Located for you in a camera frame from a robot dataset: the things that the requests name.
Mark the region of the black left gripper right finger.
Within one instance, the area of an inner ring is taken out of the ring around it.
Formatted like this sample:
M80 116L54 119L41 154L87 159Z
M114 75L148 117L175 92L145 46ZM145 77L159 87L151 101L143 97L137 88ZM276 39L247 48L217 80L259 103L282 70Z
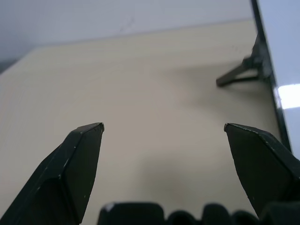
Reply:
M300 160L271 133L224 126L236 173L261 220L300 220Z

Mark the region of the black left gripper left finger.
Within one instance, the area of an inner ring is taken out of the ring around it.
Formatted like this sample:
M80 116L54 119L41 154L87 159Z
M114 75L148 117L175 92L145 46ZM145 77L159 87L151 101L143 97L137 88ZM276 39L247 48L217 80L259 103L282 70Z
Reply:
M35 169L0 225L80 225L93 189L103 123L71 131Z

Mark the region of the black-framed whiteboard with stand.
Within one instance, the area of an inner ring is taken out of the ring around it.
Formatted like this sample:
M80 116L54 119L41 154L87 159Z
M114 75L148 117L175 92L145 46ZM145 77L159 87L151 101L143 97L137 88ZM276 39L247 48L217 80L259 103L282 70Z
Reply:
M300 0L251 0L251 5L257 28L252 53L216 85L264 80L281 142L300 159Z

